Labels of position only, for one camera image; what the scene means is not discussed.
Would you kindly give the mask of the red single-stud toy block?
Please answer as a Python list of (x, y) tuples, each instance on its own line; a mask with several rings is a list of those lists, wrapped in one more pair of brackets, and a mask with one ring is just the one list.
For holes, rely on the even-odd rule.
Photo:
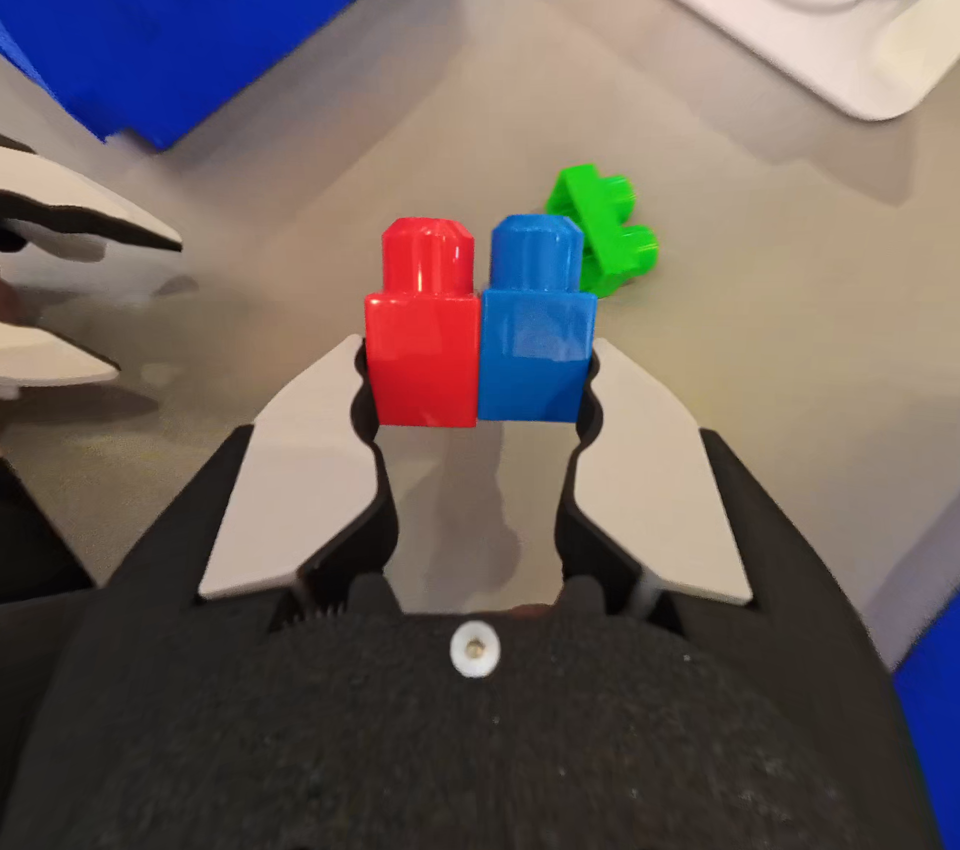
[(472, 428), (481, 300), (474, 236), (456, 220), (401, 218), (381, 238), (365, 298), (366, 367), (381, 425)]

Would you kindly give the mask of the grey desk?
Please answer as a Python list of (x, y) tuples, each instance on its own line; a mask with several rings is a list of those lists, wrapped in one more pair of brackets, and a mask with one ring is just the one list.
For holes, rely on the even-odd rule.
[(493, 226), (628, 176), (656, 269), (600, 337), (719, 432), (895, 664), (958, 580), (958, 71), (851, 121), (670, 0), (361, 0), (174, 148), (102, 144), (2, 61), (2, 133), (181, 255), (2, 259), (113, 385), (25, 391), (2, 451), (97, 584), (237, 425), (343, 338), (406, 216)]

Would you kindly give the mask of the blue single-stud toy block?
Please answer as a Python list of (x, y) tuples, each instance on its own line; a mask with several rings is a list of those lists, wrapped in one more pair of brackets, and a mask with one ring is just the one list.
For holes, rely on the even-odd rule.
[(481, 294), (478, 418), (574, 423), (593, 358), (597, 296), (581, 289), (584, 235), (517, 214), (491, 233)]

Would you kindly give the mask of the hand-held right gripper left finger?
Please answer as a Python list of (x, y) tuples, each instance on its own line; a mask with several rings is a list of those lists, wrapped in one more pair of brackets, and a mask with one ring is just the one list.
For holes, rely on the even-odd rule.
[(399, 541), (364, 340), (347, 336), (258, 413), (198, 586), (211, 602), (287, 590), (320, 611), (381, 575)]

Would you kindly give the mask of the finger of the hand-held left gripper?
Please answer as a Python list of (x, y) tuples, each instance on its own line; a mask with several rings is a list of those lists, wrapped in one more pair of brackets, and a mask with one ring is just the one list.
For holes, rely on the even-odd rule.
[(123, 196), (18, 141), (1, 143), (1, 251), (35, 246), (61, 260), (93, 264), (108, 244), (181, 253), (171, 226)]
[(119, 368), (38, 327), (1, 323), (1, 400), (25, 388), (65, 388), (114, 381)]

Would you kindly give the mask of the person's dark trousers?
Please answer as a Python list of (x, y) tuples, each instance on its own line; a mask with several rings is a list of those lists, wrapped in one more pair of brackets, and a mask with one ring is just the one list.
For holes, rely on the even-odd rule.
[(93, 587), (18, 474), (1, 460), (1, 604)]

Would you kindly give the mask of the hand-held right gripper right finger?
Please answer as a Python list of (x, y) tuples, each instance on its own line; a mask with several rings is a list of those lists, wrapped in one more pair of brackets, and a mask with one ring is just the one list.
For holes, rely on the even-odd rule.
[(678, 397), (596, 339), (555, 523), (564, 580), (589, 578), (609, 616), (665, 594), (753, 599), (701, 429)]

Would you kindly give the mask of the green two-stud toy block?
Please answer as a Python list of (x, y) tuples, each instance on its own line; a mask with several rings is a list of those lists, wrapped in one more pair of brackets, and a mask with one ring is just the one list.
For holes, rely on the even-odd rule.
[(594, 164), (558, 173), (544, 210), (570, 219), (582, 231), (581, 291), (612, 296), (657, 265), (658, 237), (650, 228), (630, 223), (636, 196), (626, 176), (604, 176)]

